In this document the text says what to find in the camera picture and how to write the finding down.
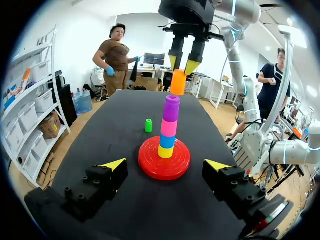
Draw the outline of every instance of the khaki pants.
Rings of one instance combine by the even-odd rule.
[[[114,76],[108,76],[106,72],[103,73],[109,97],[111,97],[117,89],[127,89],[126,76],[127,71],[115,71]]]

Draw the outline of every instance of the woman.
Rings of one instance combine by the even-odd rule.
[[[126,89],[126,76],[128,73],[128,64],[140,61],[140,57],[128,58],[130,49],[121,44],[120,41],[126,33],[126,26],[117,24],[113,26],[109,37],[111,39],[104,41],[99,50],[93,57],[93,62],[104,69],[104,82],[109,97],[111,97],[117,89]]]

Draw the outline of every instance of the black t-shirt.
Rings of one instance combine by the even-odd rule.
[[[275,101],[279,92],[283,72],[279,70],[279,68],[277,67],[277,64],[274,65],[269,63],[264,65],[264,67],[261,69],[261,72],[263,72],[263,75],[266,79],[274,78],[276,81],[274,86],[271,86],[270,83],[264,83],[262,90],[258,96],[258,99],[266,107],[268,107],[271,110],[275,104]],[[291,84],[289,83],[289,87],[286,92],[286,95],[290,97],[290,93],[291,93]]]

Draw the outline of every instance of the storage bin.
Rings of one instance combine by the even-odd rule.
[[[26,145],[32,150],[32,154],[38,159],[41,159],[44,156],[48,148],[43,132],[38,129],[31,134]]]
[[[4,137],[12,153],[17,151],[25,137],[21,130],[19,119],[17,117],[12,119],[3,130]]]
[[[44,94],[37,97],[35,100],[35,111],[37,113],[45,113],[50,107],[54,105],[52,98],[52,89],[47,90]]]
[[[35,102],[31,101],[24,105],[18,112],[18,117],[25,131],[29,132],[38,122],[38,116],[35,108]]]
[[[43,61],[34,65],[31,69],[31,81],[37,83],[49,76],[50,60]]]
[[[32,154],[32,151],[29,149],[25,158],[23,169],[29,174],[31,178],[34,178],[38,164],[39,163],[36,160],[35,156]]]
[[[28,146],[25,145],[22,147],[22,150],[20,151],[18,158],[17,158],[17,162],[21,165],[22,168],[24,168],[25,163],[28,160],[30,153],[31,153],[31,149]]]

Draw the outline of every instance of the red ring base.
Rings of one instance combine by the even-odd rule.
[[[190,152],[187,146],[175,139],[173,155],[164,159],[158,155],[160,136],[145,141],[139,150],[138,161],[142,170],[158,180],[174,180],[181,177],[190,165]]]

